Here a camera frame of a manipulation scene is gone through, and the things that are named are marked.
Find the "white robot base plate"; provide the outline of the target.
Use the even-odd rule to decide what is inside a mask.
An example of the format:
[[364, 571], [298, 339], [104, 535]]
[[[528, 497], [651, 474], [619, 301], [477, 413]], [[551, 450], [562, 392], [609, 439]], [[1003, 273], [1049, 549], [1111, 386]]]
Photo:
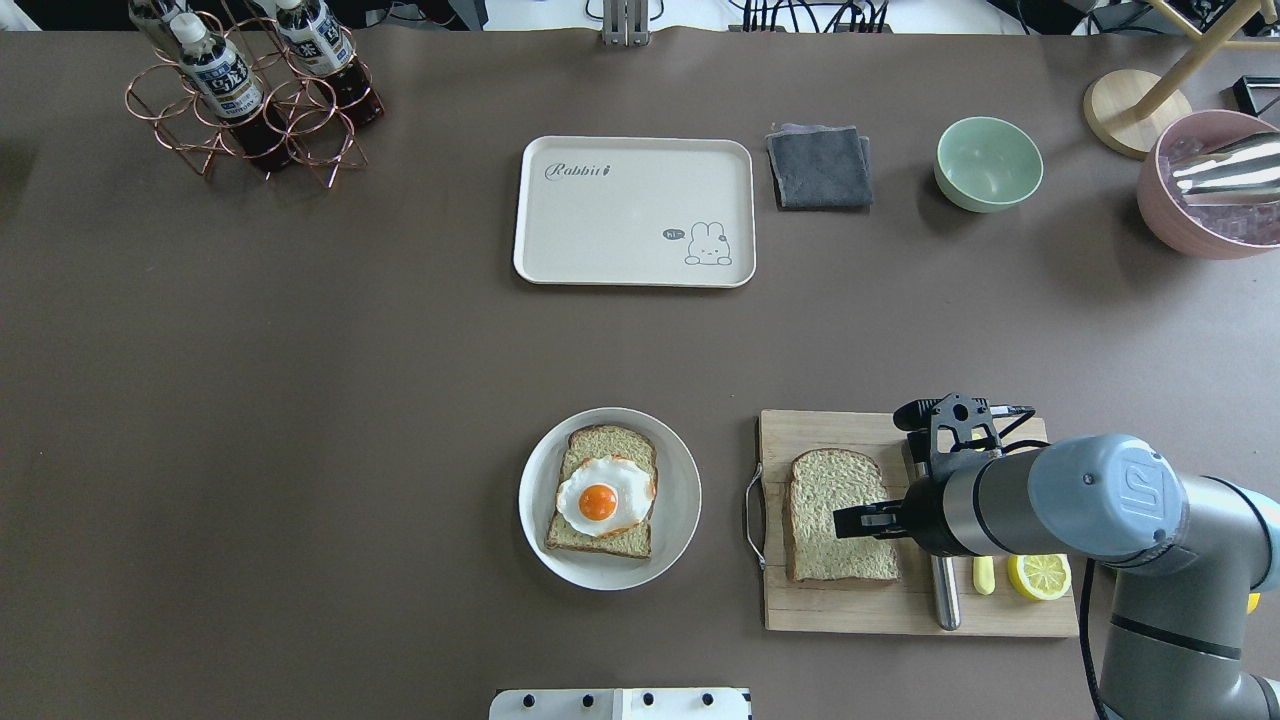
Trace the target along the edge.
[[748, 688], [649, 687], [508, 689], [490, 719], [753, 719]]

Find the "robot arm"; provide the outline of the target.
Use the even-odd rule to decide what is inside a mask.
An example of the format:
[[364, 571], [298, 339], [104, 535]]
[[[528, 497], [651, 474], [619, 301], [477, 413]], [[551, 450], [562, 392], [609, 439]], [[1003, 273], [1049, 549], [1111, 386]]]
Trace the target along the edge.
[[1277, 716], [1277, 682], [1242, 666], [1248, 598], [1277, 587], [1277, 503], [1178, 474], [1137, 437], [940, 455], [904, 498], [836, 510], [833, 527], [937, 556], [1065, 553], [1115, 570], [1098, 717]]

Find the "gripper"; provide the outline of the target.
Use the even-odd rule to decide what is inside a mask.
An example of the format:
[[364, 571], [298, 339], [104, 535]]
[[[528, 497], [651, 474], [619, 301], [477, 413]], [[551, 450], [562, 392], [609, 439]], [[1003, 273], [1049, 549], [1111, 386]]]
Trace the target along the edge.
[[870, 537], [888, 541], [905, 533], [925, 552], [951, 556], [951, 530], [943, 507], [945, 486], [923, 477], [914, 480], [901, 503], [865, 503], [832, 512], [840, 539]]

